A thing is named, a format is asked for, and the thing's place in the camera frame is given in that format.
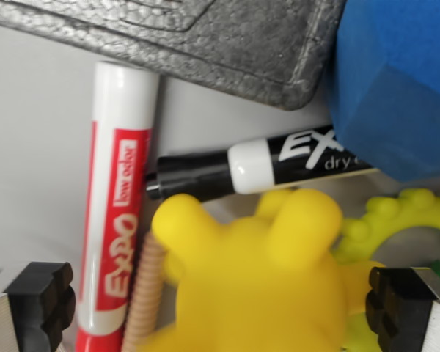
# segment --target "white surface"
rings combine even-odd
[[[0,267],[15,260],[68,261],[77,292],[92,74],[100,59],[106,58],[0,28]],[[326,121],[320,95],[305,109],[284,112],[167,79],[161,85],[152,160],[156,154],[226,147]],[[333,196],[346,216],[360,216],[369,197],[393,195],[405,186],[440,192],[440,179],[402,185],[375,173],[307,186]],[[221,221],[230,221],[250,214],[256,199],[233,196],[206,207]],[[145,229],[154,204],[146,208]],[[431,249],[434,255],[438,250]],[[163,313],[169,315],[167,307]],[[66,332],[70,344],[74,333]]]

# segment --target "marker barrel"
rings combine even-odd
[[[77,352],[120,351],[158,75],[99,62]]]
[[[147,193],[152,199],[186,193],[205,202],[371,170],[334,139],[332,126],[325,126],[242,142],[228,150],[161,157],[157,174],[147,177]]]

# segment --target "yellow rubber toy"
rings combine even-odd
[[[144,352],[339,352],[377,263],[338,265],[342,212],[310,189],[272,191],[254,216],[219,224],[177,195],[153,219],[178,282],[176,322]]]
[[[334,252],[340,263],[369,260],[395,233],[411,227],[440,229],[440,197],[424,188],[406,189],[399,198],[375,197],[360,219],[346,219],[344,238]]]

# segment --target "blue foam block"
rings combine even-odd
[[[348,0],[326,78],[345,147],[398,180],[440,175],[440,0]]]

